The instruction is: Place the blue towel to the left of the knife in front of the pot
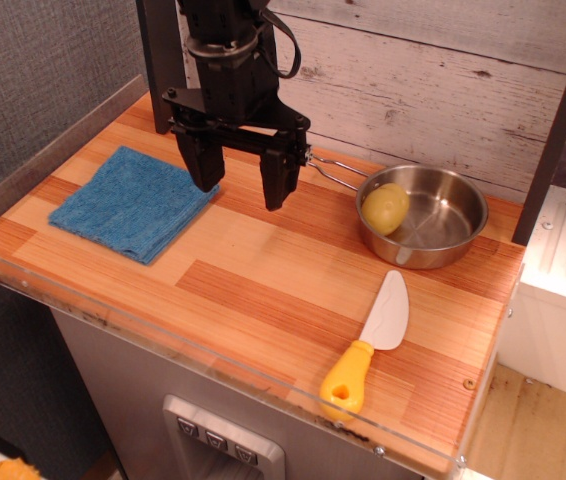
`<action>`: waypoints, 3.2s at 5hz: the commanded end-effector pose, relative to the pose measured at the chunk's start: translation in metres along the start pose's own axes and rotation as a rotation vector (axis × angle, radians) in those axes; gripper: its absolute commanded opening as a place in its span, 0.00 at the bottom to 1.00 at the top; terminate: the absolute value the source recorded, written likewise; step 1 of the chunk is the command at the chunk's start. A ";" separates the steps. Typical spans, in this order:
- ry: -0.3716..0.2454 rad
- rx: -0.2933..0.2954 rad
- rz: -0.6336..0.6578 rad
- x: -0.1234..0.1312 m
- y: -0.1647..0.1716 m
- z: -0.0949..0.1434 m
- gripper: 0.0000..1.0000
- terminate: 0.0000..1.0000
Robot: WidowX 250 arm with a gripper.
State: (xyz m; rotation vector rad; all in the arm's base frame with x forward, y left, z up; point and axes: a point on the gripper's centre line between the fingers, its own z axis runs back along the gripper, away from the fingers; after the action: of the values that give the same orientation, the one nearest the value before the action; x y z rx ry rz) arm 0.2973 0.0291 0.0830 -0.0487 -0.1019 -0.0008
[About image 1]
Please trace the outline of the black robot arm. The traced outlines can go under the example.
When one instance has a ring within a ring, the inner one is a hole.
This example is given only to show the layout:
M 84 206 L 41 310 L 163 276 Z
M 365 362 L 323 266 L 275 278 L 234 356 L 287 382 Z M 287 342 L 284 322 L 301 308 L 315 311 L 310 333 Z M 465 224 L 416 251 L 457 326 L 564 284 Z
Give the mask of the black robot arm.
M 275 34 L 294 35 L 265 1 L 182 1 L 199 87 L 169 88 L 170 123 L 194 184 L 211 191 L 224 177 L 223 150 L 257 155 L 265 205 L 282 207 L 309 158 L 310 120 L 279 98 L 279 82 L 297 75 L 278 67 Z

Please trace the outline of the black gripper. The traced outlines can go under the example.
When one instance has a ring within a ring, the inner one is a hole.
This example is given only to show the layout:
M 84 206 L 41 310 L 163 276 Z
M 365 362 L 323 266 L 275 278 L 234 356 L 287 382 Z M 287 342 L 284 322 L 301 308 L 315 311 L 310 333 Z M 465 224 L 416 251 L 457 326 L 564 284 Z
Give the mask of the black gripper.
M 260 158 L 268 211 L 280 209 L 296 190 L 300 167 L 310 155 L 310 120 L 279 98 L 279 82 L 294 77 L 301 66 L 300 48 L 293 52 L 290 68 L 283 71 L 274 46 L 201 49 L 195 55 L 200 86 L 170 87 L 163 94 L 178 149 L 202 192 L 224 177 L 225 147 Z

